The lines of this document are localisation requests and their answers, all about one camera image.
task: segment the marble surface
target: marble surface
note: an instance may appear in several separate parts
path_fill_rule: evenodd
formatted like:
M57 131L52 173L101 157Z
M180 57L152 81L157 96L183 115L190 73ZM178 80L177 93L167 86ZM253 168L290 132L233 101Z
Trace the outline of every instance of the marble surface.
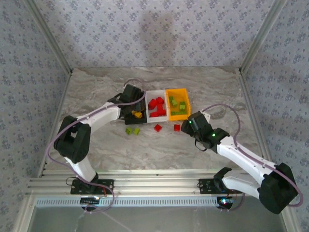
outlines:
M145 80L147 90L187 88L192 113L221 102L235 107L242 123L238 141L260 155L238 74L233 67L74 69L58 128L65 116L86 114L103 105L118 92L122 92L122 84L129 78ZM232 111L216 107L209 110L209 113L214 128L221 127L234 135L238 125ZM132 125L133 128L140 128L138 136L126 134L127 126L124 121L111 122L92 135L89 160L97 170L236 166L212 151L199 151L193 138L185 133L173 131L176 122L160 123L163 128L159 133L154 130L155 123ZM57 151L52 150L51 154L57 160L64 161ZM63 169L50 161L46 168Z

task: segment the red block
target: red block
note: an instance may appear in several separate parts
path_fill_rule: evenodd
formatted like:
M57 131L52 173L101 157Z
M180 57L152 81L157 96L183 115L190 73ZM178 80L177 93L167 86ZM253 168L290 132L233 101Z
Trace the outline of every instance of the red block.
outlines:
M156 124L156 126L154 127L156 132L160 132L160 130L162 129L162 127L159 124Z
M158 98L156 99L156 102L157 102L158 104L164 104L164 100L163 100L163 98L161 98L161 97L158 97Z
M156 108L157 108L158 111L159 111L159 110L163 110L163 104L158 104L158 105L156 106Z
M148 103L148 110L153 110L156 107L156 100L152 99L149 103Z
M152 112L152 113L150 113L149 117L159 117L159 113L158 112Z
M159 114L159 116L165 116L166 110L157 110L157 113Z
M180 131L180 125L179 124L174 125L174 131Z

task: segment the black mounting plate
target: black mounting plate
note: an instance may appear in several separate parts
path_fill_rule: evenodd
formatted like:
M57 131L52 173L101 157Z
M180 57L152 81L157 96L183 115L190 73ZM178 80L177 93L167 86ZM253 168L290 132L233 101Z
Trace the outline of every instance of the black mounting plate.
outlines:
M114 180L96 180L96 184L106 185L112 190L114 188ZM106 194L111 195L112 193L106 188ZM93 195L104 195L104 189L98 186L90 186L79 179L72 181L71 192L72 195L83 195L83 194L93 194Z
M199 179L197 187L199 188L200 194L224 194L224 193L228 193L225 190L220 191L215 186L213 179Z

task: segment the patterned wallpaper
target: patterned wallpaper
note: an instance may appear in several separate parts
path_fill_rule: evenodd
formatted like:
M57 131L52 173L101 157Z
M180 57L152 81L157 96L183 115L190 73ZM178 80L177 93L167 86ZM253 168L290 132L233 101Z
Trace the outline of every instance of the patterned wallpaper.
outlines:
M246 74L273 159L293 170L309 232L309 3L288 1Z
M239 67L273 0L35 0L72 68Z
M22 0L0 9L0 231L9 232L67 77Z

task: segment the green cube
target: green cube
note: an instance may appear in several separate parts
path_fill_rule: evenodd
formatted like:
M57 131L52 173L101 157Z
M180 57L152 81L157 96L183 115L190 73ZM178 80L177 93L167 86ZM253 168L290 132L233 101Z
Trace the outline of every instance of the green cube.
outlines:
M179 105L180 111L185 111L185 105Z
M135 128L134 131L133 131L133 133L134 133L135 135L138 135L139 132L140 132L140 129L139 129L139 128Z
M177 102L175 100L172 100L171 104L172 104L173 107L177 106Z
M175 115L186 115L186 111L175 112Z
M131 127L126 128L126 133L127 134L132 134L133 129Z

